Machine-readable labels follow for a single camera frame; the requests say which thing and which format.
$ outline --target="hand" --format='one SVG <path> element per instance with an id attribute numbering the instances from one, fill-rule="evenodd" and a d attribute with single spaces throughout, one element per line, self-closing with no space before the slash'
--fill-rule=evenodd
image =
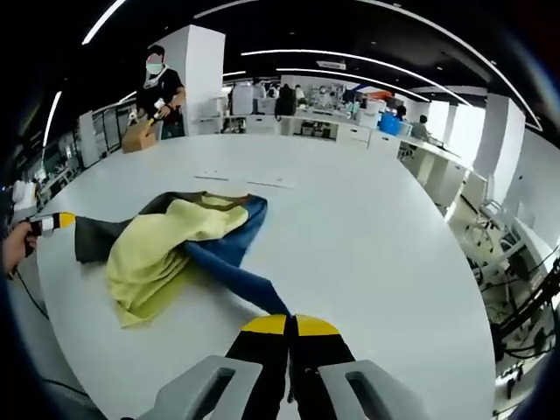
<path id="1" fill-rule="evenodd" d="M 161 107 L 161 109 L 157 112 L 157 114 L 159 115 L 160 118 L 166 118 L 170 113 L 172 112 L 172 109 L 169 105 L 164 105 L 163 107 Z"/>
<path id="2" fill-rule="evenodd" d="M 31 223 L 24 221 L 19 223 L 11 232 L 10 236 L 2 244 L 2 258 L 4 271 L 11 273 L 16 266 L 25 258 L 25 243 L 35 249 L 37 238 L 28 236 L 32 232 Z"/>

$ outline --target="face mask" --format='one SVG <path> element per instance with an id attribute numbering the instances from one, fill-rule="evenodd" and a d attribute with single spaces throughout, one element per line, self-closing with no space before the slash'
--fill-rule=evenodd
<path id="1" fill-rule="evenodd" d="M 149 74 L 159 74 L 164 66 L 162 64 L 146 64 Z"/>

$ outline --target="yellow towel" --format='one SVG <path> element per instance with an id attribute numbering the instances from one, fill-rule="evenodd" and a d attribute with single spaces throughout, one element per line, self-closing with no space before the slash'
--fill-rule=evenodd
<path id="1" fill-rule="evenodd" d="M 203 204 L 227 206 L 203 197 Z M 242 206 L 227 211 L 174 200 L 166 214 L 137 216 L 117 238 L 107 261 L 110 293 L 121 326 L 149 320 L 164 309 L 189 279 L 189 258 L 178 245 L 220 239 L 247 221 Z"/>

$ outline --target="desk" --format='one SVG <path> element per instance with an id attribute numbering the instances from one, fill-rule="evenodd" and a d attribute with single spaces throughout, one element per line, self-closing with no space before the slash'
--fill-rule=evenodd
<path id="1" fill-rule="evenodd" d="M 247 184 L 272 180 L 284 188 Z M 336 325 L 357 360 L 405 383 L 432 420 L 490 416 L 494 351 L 479 289 L 452 231 L 396 159 L 289 136 L 175 138 L 115 152 L 45 213 L 120 221 L 164 191 L 198 190 L 267 198 L 242 267 L 269 278 L 292 312 Z M 82 267 L 73 249 L 73 227 L 40 238 L 40 282 L 68 363 L 111 420 L 144 413 L 163 385 L 225 354 L 262 314 L 200 279 L 150 324 L 122 329 L 104 267 Z M 295 405 L 284 400 L 278 418 L 298 418 Z"/>
<path id="2" fill-rule="evenodd" d="M 68 173 L 70 172 L 70 168 L 66 168 L 61 173 L 57 174 L 54 178 L 49 179 L 49 181 L 43 185 L 39 190 L 39 196 L 41 197 L 42 202 L 47 202 L 51 198 L 51 188 L 63 179 Z"/>

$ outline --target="black t-shirt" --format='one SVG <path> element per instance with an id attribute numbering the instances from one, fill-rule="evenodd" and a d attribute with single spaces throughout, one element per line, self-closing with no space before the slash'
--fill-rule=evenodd
<path id="1" fill-rule="evenodd" d="M 161 75 L 157 84 L 144 88 L 141 87 L 138 90 L 138 95 L 136 96 L 136 107 L 138 109 L 142 108 L 146 111 L 149 118 L 152 118 L 158 110 L 154 104 L 159 98 L 162 98 L 165 103 L 171 102 L 173 96 L 177 94 L 177 89 L 183 88 L 184 85 L 181 83 L 181 79 L 175 70 L 168 68 Z M 178 109 L 174 109 L 164 120 L 167 123 L 174 123 L 180 119 L 180 113 Z"/>

